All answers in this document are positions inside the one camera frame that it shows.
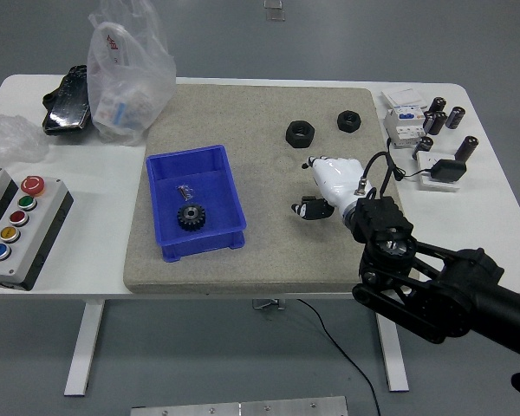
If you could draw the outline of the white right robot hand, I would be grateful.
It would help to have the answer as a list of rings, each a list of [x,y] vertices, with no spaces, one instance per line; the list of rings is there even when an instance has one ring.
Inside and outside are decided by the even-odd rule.
[[[329,218],[337,210],[342,219],[355,210],[357,201],[372,189],[357,159],[309,157],[302,165],[311,168],[321,198],[303,197],[291,210],[305,220]]]

